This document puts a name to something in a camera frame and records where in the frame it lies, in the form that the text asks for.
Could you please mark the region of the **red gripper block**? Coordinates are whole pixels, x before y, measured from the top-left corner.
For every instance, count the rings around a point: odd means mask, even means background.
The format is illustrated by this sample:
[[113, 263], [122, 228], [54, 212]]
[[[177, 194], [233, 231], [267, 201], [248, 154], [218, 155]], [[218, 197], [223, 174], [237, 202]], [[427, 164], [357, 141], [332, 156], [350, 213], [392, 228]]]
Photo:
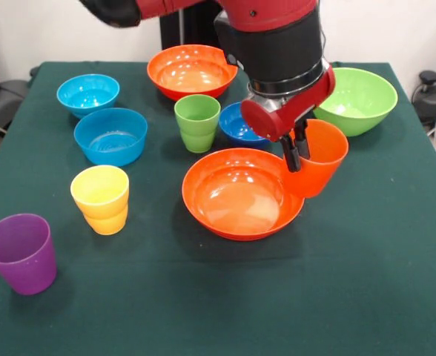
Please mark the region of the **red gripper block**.
[[[291, 173], [300, 170], [300, 156], [310, 158], [305, 132], [308, 123], [303, 116], [323, 103], [335, 88], [332, 66], [324, 65], [324, 69], [323, 75], [313, 85], [295, 95], [266, 98], [250, 93], [240, 105], [242, 117], [254, 133], [272, 142], [280, 140]], [[292, 129], [294, 140], [289, 134]]]

